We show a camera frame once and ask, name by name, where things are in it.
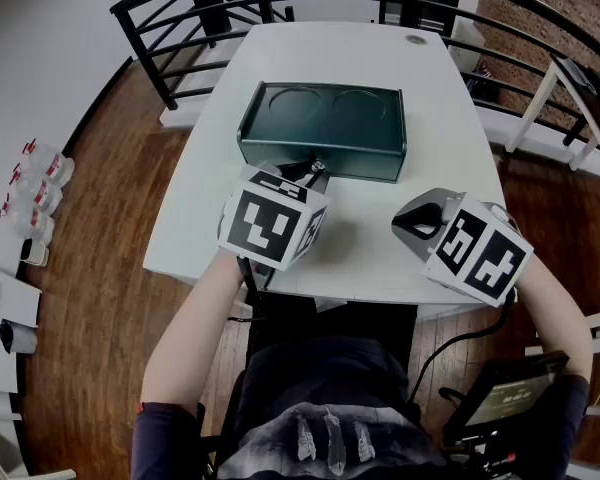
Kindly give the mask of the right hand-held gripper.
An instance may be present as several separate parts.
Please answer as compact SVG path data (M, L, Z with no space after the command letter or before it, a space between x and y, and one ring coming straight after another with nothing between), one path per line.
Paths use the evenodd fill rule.
M467 192L431 189L399 210L391 228L424 262L427 279L492 307L514 297L533 253L504 206Z

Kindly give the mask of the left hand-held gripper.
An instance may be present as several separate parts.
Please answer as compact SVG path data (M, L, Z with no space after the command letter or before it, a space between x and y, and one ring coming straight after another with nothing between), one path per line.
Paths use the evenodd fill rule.
M223 207L218 244L247 261L259 289L304 256L320 232L330 203L330 175L312 171L313 164L282 164L280 174L271 165L245 164ZM305 183L282 177L306 175Z

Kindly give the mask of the dark green metal box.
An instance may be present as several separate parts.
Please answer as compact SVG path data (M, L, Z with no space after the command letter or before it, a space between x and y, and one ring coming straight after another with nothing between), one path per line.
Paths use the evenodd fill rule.
M319 161L335 177L395 183L407 155L403 94L262 81L238 126L237 144L253 166Z

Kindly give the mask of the person's right forearm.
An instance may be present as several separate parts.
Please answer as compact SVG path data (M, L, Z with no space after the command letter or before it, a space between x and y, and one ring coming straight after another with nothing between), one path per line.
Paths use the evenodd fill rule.
M589 382L593 364L591 330L569 292L535 254L518 277L516 288L543 351L564 352L569 357L564 372Z

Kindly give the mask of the person's left forearm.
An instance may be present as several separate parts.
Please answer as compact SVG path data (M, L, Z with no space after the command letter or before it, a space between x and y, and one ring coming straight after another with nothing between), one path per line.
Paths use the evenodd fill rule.
M153 350L145 368L141 403L197 411L242 284L236 256L218 250Z

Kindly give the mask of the black tablet screen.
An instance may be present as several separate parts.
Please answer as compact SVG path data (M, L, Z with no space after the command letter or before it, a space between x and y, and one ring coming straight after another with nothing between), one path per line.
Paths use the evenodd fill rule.
M446 445L486 438L518 422L565 368L562 351L487 361L443 428Z

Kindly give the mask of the black chair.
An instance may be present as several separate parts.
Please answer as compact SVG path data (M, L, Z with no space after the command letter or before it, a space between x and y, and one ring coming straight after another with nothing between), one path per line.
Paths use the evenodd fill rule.
M251 324L247 356L272 345L327 336L376 340L408 368L417 308L347 301L324 311L310 297L262 292L264 318Z

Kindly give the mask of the person's dark printed shirt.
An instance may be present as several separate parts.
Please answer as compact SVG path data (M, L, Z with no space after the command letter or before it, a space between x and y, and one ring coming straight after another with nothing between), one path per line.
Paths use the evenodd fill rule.
M473 480L407 418L406 374L376 340L346 336L255 353L225 422L218 480ZM514 433L514 474L563 480L589 396L561 375ZM132 480L196 480L201 425L173 404L143 403Z

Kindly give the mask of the black metal railing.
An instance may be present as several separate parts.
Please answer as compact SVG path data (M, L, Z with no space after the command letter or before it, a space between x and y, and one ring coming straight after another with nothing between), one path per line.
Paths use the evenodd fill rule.
M184 90L182 80L198 71L220 69L226 62L205 63L199 67L187 63L175 69L177 55L193 47L214 47L217 42L242 38L245 31L234 31L233 21L249 26L293 22L298 20L300 3L319 0L121 0L111 12L118 19L134 53L162 101L170 110L178 107L178 100L211 93L211 88ZM475 68L462 68L460 74L466 82L476 107L498 114L517 115L517 110L499 103L502 91L516 93L526 98L533 95L528 90L508 81L493 77L483 64L498 60L519 70L544 76L543 68L524 61L519 55L509 55L501 49L479 46L468 39L454 35L453 27L464 21L480 23L491 29L517 38L554 57L565 57L565 52L538 36L494 20L475 11L464 10L460 0L334 0L369 3L371 22L391 24L433 32L440 36L452 51L475 53L481 62ZM532 15L554 25L558 30L582 44L600 58L600 43L567 17L538 0L504 0Z

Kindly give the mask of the clear bottle with red label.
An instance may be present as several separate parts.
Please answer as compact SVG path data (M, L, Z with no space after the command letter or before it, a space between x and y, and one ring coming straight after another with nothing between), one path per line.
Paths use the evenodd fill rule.
M48 246L53 237L55 221L52 217L39 210L33 203L16 197L6 200L0 209L0 219L4 217L18 238L31 239Z
M49 216L55 213L63 199L61 188L48 176L32 169L23 170L20 163L14 167L9 185L15 188L20 199Z
M71 180L75 162L57 148L33 139L24 145L22 153L28 158L33 171L46 176L58 187L64 187Z

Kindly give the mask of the small white cup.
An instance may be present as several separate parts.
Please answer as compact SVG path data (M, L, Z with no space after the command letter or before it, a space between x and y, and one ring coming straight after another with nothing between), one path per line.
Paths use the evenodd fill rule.
M39 241L31 238L23 242L20 261L36 267L45 267L48 264L49 250Z

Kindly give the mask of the white wooden frame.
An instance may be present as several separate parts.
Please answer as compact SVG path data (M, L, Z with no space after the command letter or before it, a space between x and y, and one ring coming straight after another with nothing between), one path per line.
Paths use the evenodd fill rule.
M593 138L569 161L569 167L577 170L593 150L600 147L600 75L569 57L551 55L551 63L538 90L504 147L511 153L521 145L558 82L564 85L593 133Z

